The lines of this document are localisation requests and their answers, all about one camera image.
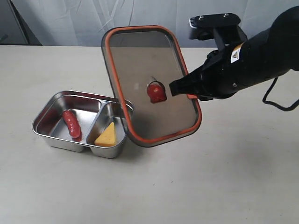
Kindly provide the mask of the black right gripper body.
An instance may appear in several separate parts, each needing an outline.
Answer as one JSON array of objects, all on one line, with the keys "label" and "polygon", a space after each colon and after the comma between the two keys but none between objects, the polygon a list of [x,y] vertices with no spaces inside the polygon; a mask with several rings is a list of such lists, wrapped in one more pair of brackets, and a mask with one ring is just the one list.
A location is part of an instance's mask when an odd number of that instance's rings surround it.
[{"label": "black right gripper body", "polygon": [[226,99],[259,83],[259,47],[242,43],[210,52],[204,64],[169,84],[171,95],[187,94],[200,101]]}]

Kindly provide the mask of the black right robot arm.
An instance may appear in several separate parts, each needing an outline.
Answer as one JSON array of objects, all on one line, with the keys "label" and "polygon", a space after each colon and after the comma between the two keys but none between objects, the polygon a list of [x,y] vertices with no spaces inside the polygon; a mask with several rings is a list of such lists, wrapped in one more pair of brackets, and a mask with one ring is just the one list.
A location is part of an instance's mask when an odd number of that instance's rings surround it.
[{"label": "black right robot arm", "polygon": [[205,62],[170,83],[173,96],[194,95],[202,101],[225,99],[238,91],[299,69],[299,8],[281,13],[272,25],[247,38],[233,13],[189,19],[190,39],[215,40],[217,49]]}]

